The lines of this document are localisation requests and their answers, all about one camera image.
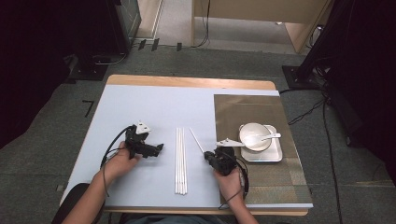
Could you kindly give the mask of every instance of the white spoon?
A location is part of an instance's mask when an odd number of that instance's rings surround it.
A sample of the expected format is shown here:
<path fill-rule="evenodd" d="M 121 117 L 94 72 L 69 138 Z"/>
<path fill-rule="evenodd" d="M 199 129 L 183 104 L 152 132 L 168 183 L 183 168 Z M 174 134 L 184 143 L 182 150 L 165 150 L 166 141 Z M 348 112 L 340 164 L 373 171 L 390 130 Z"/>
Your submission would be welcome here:
<path fill-rule="evenodd" d="M 258 144 L 260 144 L 262 141 L 270 138 L 278 138 L 280 137 L 280 133 L 271 133 L 268 135 L 256 135 L 256 136 L 246 136 L 243 140 L 242 143 L 245 144 L 246 147 L 252 147 L 254 148 Z"/>

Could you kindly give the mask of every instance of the white bowl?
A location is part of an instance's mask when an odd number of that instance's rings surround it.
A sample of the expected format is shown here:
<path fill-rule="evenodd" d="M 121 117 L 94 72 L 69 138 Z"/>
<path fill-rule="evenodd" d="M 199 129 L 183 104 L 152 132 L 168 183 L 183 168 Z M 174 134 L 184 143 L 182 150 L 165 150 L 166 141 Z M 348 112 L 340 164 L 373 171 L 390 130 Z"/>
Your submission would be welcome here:
<path fill-rule="evenodd" d="M 260 137 L 268 134 L 271 134 L 271 132 L 264 125 L 259 123 L 247 123 L 239 128 L 239 139 L 244 145 L 247 144 L 247 142 L 244 141 L 246 137 L 254 137 L 254 136 Z M 271 142 L 272 142 L 272 138 L 265 139 L 260 141 L 254 147 L 246 147 L 246 148 L 253 151 L 264 151 L 271 145 Z"/>

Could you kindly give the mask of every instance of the white chopstick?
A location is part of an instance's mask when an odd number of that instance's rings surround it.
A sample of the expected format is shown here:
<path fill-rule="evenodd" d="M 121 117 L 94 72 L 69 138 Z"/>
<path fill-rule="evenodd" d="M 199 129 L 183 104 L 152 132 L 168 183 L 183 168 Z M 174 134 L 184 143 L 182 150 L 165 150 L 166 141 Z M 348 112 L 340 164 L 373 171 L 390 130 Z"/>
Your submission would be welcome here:
<path fill-rule="evenodd" d="M 175 193 L 185 195 L 187 194 L 187 165 L 183 128 L 177 128 L 176 142 Z"/>

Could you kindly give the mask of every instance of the gray carpet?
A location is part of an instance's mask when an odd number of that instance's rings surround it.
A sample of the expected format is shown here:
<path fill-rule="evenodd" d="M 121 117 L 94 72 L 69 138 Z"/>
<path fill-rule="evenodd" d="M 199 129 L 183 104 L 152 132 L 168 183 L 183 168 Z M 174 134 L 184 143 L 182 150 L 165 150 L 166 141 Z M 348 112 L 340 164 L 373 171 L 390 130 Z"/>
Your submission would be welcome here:
<path fill-rule="evenodd" d="M 133 49 L 111 74 L 215 77 L 270 80 L 278 90 L 288 88 L 281 65 L 299 65 L 304 56 L 261 52 L 159 47 Z M 62 84 L 42 108 L 30 129 L 0 150 L 0 223 L 50 223 L 87 132 L 104 81 Z M 289 91 L 281 95 L 289 120 L 321 99 L 319 91 Z M 90 104 L 91 113 L 86 116 Z M 332 139 L 335 173 L 344 223 L 394 223 L 396 190 L 382 161 L 364 148 L 346 146 L 336 112 L 325 109 Z M 305 217 L 257 216 L 260 223 L 339 223 L 329 144 L 322 107 L 291 126 L 312 190 L 314 208 Z M 224 217 L 233 222 L 231 217 Z M 106 223 L 106 215 L 101 220 Z"/>

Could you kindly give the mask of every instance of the wrist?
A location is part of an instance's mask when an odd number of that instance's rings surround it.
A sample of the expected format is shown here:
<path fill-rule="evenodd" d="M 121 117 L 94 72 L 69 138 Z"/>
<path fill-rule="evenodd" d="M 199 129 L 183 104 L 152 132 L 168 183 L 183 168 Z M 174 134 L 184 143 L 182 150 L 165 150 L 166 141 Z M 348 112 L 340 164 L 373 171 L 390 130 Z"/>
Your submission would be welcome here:
<path fill-rule="evenodd" d="M 231 210 L 246 208 L 244 200 L 239 195 L 232 198 L 230 201 L 227 202 L 227 204 L 230 206 Z"/>
<path fill-rule="evenodd" d="M 106 183 L 106 187 L 108 188 L 113 180 L 115 179 L 112 175 L 109 175 L 107 172 L 105 172 L 105 175 L 103 174 L 103 169 L 101 169 L 98 173 L 95 174 L 95 176 L 92 179 L 93 181 L 98 181 L 102 184 Z"/>

